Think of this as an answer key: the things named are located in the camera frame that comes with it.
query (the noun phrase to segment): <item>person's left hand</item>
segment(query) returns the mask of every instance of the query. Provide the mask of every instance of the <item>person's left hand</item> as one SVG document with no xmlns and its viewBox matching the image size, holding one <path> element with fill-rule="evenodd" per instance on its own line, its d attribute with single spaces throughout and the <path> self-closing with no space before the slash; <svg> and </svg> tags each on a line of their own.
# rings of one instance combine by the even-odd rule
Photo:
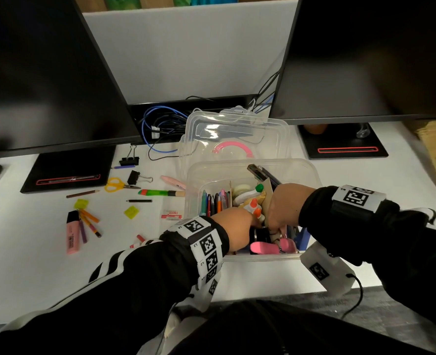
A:
<svg viewBox="0 0 436 355">
<path fill-rule="evenodd" d="M 221 225 L 229 238 L 229 251 L 234 252 L 249 244 L 249 229 L 251 226 L 260 228 L 259 220 L 243 208 L 228 208 L 211 218 Z"/>
</svg>

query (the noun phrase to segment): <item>green fabric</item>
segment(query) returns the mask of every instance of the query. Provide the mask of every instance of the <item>green fabric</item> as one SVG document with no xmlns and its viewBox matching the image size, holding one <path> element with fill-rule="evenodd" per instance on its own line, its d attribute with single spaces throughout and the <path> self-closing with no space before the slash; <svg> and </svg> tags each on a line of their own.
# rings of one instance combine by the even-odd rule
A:
<svg viewBox="0 0 436 355">
<path fill-rule="evenodd" d="M 104 0 L 109 11 L 112 10 L 136 10 L 141 8 L 139 0 Z"/>
<path fill-rule="evenodd" d="M 175 6 L 190 6 L 191 0 L 174 0 Z"/>
</svg>

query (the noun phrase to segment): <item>sleeve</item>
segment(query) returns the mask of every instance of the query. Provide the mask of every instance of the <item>sleeve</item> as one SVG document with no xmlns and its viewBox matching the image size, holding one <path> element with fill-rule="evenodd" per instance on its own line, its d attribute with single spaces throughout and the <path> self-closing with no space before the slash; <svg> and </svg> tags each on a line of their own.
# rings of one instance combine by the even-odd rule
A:
<svg viewBox="0 0 436 355">
<path fill-rule="evenodd" d="M 385 200 L 371 219 L 342 217 L 331 210 L 336 189 L 311 194 L 299 224 L 329 253 L 357 266 L 371 263 L 393 299 L 436 324 L 436 212 L 401 211 Z"/>
<path fill-rule="evenodd" d="M 211 218 L 181 223 L 191 224 L 195 236 L 217 233 L 222 254 L 228 252 L 228 235 Z M 202 229 L 195 231 L 197 224 Z M 200 280 L 191 244 L 176 231 L 179 226 L 161 240 L 114 254 L 94 270 L 88 284 L 51 308 L 7 324 L 0 332 L 0 354 L 137 354 L 161 333 L 169 311 Z"/>
</svg>

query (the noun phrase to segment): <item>yellow scissors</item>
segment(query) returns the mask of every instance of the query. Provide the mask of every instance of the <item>yellow scissors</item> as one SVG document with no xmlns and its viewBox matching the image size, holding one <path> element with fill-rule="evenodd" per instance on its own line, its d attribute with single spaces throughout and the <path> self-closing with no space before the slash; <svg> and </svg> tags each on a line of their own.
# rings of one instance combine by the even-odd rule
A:
<svg viewBox="0 0 436 355">
<path fill-rule="evenodd" d="M 116 192 L 120 189 L 127 188 L 127 189 L 141 189 L 141 187 L 136 187 L 135 185 L 127 185 L 124 184 L 121 179 L 119 178 L 110 178 L 108 179 L 108 183 L 104 186 L 104 189 L 109 192 Z"/>
</svg>

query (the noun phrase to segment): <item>plastic storage box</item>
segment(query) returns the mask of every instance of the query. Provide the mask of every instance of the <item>plastic storage box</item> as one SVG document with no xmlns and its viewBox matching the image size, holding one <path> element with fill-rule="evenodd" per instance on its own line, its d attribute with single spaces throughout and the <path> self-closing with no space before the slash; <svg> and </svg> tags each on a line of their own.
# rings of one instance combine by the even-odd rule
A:
<svg viewBox="0 0 436 355">
<path fill-rule="evenodd" d="M 188 117 L 179 143 L 177 174 L 186 181 L 199 162 L 287 158 L 288 138 L 285 121 L 265 119 L 242 107 L 196 111 Z"/>
<path fill-rule="evenodd" d="M 257 180 L 247 170 L 251 163 L 262 166 L 271 172 L 281 183 L 299 183 L 313 188 L 321 187 L 321 182 L 315 167 L 306 160 L 229 160 L 200 162 L 193 164 L 188 170 L 186 180 L 187 192 L 185 197 L 185 217 L 195 217 L 200 213 L 201 195 L 218 193 L 222 188 L 229 189 L 229 181 L 233 186 L 239 184 L 256 185 Z M 265 261 L 298 259 L 300 254 L 279 255 L 247 255 L 238 254 L 226 256 L 225 261 Z"/>
</svg>

